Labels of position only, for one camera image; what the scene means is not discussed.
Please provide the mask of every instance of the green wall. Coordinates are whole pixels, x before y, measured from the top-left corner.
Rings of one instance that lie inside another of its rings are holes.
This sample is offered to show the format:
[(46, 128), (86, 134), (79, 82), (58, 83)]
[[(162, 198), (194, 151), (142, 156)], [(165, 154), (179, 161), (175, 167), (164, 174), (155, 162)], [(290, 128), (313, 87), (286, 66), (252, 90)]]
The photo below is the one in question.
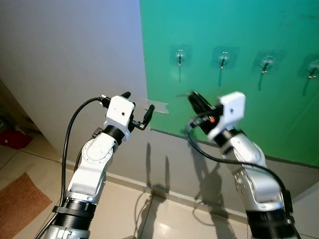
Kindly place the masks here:
[[(148, 99), (168, 103), (151, 128), (183, 135), (194, 116), (185, 93), (212, 104), (241, 91), (239, 128), (268, 156), (319, 166), (318, 0), (140, 0)], [(178, 67), (175, 52), (185, 59)], [(218, 56), (229, 52), (220, 73)], [(263, 56), (274, 64), (261, 78)], [(199, 139), (206, 137), (197, 132)]]

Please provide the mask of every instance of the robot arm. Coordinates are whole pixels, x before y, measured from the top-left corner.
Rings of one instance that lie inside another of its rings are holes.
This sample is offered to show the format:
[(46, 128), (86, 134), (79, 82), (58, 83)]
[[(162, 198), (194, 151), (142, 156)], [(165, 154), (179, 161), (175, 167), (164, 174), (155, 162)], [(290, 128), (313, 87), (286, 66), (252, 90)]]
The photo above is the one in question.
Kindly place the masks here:
[[(246, 97), (243, 93), (234, 92), (222, 96), (216, 107), (212, 107), (197, 92), (189, 93), (188, 99), (198, 115), (206, 115), (206, 120), (199, 126), (210, 141), (217, 143), (224, 159), (267, 168), (262, 150), (242, 131), (235, 129), (236, 124), (244, 117)], [(227, 167), (234, 177), (253, 237), (297, 238), (290, 215), (291, 199), (284, 200), (284, 196), (289, 193), (281, 191), (277, 180), (260, 168), (244, 164), (227, 164)]]
[(62, 207), (54, 207), (56, 219), (45, 239), (88, 239), (106, 181), (106, 170), (122, 141), (130, 139), (134, 128), (144, 130), (149, 124), (154, 106), (151, 105), (143, 122), (133, 120), (135, 103), (129, 101), (129, 92), (111, 99), (102, 96), (101, 104), (108, 108), (104, 130), (82, 148), (81, 163), (75, 170), (66, 191)]

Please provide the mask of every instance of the baseboard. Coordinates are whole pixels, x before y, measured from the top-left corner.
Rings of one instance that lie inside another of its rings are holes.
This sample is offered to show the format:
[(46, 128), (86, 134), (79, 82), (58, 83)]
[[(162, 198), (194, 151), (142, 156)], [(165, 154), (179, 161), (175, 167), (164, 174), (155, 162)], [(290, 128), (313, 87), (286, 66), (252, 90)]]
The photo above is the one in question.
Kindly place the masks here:
[[(73, 170), (75, 162), (66, 161), (67, 168)], [(116, 183), (125, 187), (133, 188), (141, 192), (150, 193), (158, 197), (162, 197), (168, 200), (171, 200), (176, 203), (180, 203), (198, 210), (209, 212), (224, 218), (232, 219), (241, 223), (247, 224), (247, 216), (245, 213), (241, 213), (232, 209), (223, 208), (212, 203), (203, 202), (201, 200), (196, 200), (192, 197), (179, 194), (173, 191), (164, 191), (161, 188), (151, 186), (149, 187), (146, 183), (136, 181), (130, 178), (119, 176), (113, 173), (106, 173), (106, 180), (112, 183)]]

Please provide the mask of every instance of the brown doormat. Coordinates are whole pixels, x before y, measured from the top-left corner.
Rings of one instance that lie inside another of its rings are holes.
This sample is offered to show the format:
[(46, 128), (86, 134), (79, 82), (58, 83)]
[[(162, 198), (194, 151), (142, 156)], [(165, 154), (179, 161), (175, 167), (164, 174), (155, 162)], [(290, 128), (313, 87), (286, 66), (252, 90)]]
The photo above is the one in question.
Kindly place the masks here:
[(0, 190), (0, 239), (14, 237), (51, 203), (28, 174), (22, 174)]

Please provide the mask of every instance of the red object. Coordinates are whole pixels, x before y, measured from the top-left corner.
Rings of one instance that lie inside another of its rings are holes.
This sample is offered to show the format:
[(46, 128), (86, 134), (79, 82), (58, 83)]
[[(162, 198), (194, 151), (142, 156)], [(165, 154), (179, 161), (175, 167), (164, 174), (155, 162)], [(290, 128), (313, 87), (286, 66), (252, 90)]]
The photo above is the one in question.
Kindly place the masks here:
[(31, 140), (31, 136), (25, 135), (13, 129), (8, 129), (0, 134), (0, 144), (15, 149), (26, 147), (31, 142)]

